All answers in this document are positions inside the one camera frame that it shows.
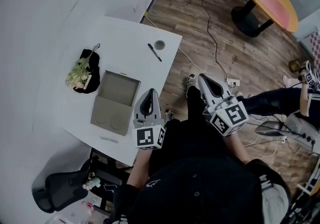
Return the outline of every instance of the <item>cardboard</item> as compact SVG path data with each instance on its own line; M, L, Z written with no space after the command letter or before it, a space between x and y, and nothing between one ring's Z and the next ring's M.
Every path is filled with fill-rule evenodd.
M126 136L140 81L105 71L95 97L91 124Z

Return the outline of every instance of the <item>electrical cable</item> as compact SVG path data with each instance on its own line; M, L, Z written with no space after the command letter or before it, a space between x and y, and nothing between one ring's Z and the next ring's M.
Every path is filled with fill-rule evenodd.
M261 119L257 119L257 118L256 118L255 116L253 116L252 114L249 114L249 116L252 117L251 120L253 120L253 121L258 121L258 122L260 122L260 123L264 123L266 120L270 121L270 120L268 119L268 116L265 116L265 117L263 117L263 118L261 118Z
M277 119L280 123L283 124L284 127L286 127L291 134L295 135L295 136L298 136L298 137L304 137L303 135L299 134L299 133L296 133L295 131L291 130L288 126L286 126L283 122L280 121L280 119L274 115L272 115L275 119Z
M288 148L290 148L290 150L292 151L292 153L295 154L295 153L297 153L297 152L300 150L301 146L296 150L296 152L294 152L294 150L289 146L289 141L288 141Z
M266 144L266 143L270 143L270 142L274 142L274 141L279 141L277 139L274 139L274 140L269 140L269 141L265 141L265 142L261 142L261 143L257 143L257 144L252 144L250 146L255 146L255 145L262 145L262 144Z
M146 18L154 27L158 28L158 26L156 26L147 16L146 16L145 18ZM201 69L199 68L199 66L197 66L197 65L191 60L191 58L190 58L181 48L178 48L178 49L189 59L189 61L200 71L200 73L202 73L202 74L209 74L209 75L215 76L215 77L223 80L222 78L220 78L220 77L217 76L217 75L214 75L214 74L209 73L209 72L207 72L207 71L201 70Z
M252 143L250 143L250 144L248 144L248 145L244 145L244 147L247 147L247 146L251 146L252 144L254 144L256 141L257 141L257 139L260 137L260 135L258 135L257 137L256 137L256 139L254 140L254 142L252 142Z
M260 135L258 135L257 137L256 137L256 139L254 140L254 142L252 142L252 143L250 143L250 144L248 144L248 145L244 145L244 147L247 147L247 146L250 146L250 145L252 145L252 144L254 144L256 141L257 141L257 139L259 138L259 136Z
M264 158L264 157L270 157L270 156L272 156L272 157L274 157L274 155L275 155L275 153L276 153L276 148L277 148L277 146L278 146L278 142L279 142L279 138L277 138L277 140L276 140L276 147L275 147L275 149L274 149L274 152L271 154L271 155L264 155L264 156L262 156L260 159L262 159L262 158Z
M216 60L215 62L221 67L222 71L224 72L224 82L227 83L227 79L228 79L227 73L225 72L224 68L223 68L222 65L218 62L218 60L217 60L217 58L216 58L216 57L217 57L217 53L218 53L218 44L217 44L215 38L214 38L214 37L212 36L212 34L209 32L209 25L210 25L210 21L211 21L211 15L210 15L210 13L208 12L208 10L206 9L206 7L204 6L204 0L201 0L201 5L203 6L203 8L205 9L206 13L207 13L208 16L209 16L209 20L208 20L208 23L207 23L207 26L206 26L206 31L207 31L207 33L210 35L210 37L213 39L214 44L215 44L215 46L216 46L216 48L215 48L215 53L214 53L214 57L215 57L215 60Z

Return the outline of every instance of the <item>sneaker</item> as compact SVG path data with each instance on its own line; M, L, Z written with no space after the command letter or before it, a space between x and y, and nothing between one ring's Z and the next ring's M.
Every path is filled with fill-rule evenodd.
M187 90L186 90L186 98L188 98L188 90L191 86L195 86L197 83L196 76L194 74L190 74L189 77L186 79L186 85L187 85Z
M241 91L238 91L235 96L236 96L236 97L243 97L244 95L242 94Z
M165 112L165 120L166 120L165 122L167 123L167 122L169 122L169 121L171 121L171 120L173 120L175 118L176 118L175 113L173 113L172 110L167 109L166 112Z
M286 88L290 87L289 86L289 78L285 74L282 76L282 81L283 81Z

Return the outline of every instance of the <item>black table base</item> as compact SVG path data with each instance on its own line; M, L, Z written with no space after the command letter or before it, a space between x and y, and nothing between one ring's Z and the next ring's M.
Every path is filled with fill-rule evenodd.
M257 37L263 30L268 28L274 22L269 19L264 24L251 12L256 6L253 0L249 0L244 7L234 7L231 11L232 21L235 26L249 37Z

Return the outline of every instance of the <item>white table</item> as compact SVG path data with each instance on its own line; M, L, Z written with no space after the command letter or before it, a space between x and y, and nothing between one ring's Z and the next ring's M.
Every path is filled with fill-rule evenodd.
M102 17L88 28L86 45L91 48L100 43L96 52L100 56L100 80L105 70L125 73L141 81L136 100L148 89L154 88L160 95L177 53L182 36L154 27L121 19ZM148 47L163 40L165 48L155 50L162 62ZM121 136L90 124L97 91L79 94L70 89L63 114L63 128L89 146L127 165L132 165L137 154L132 139L133 115L127 136ZM116 140L118 143L101 138Z

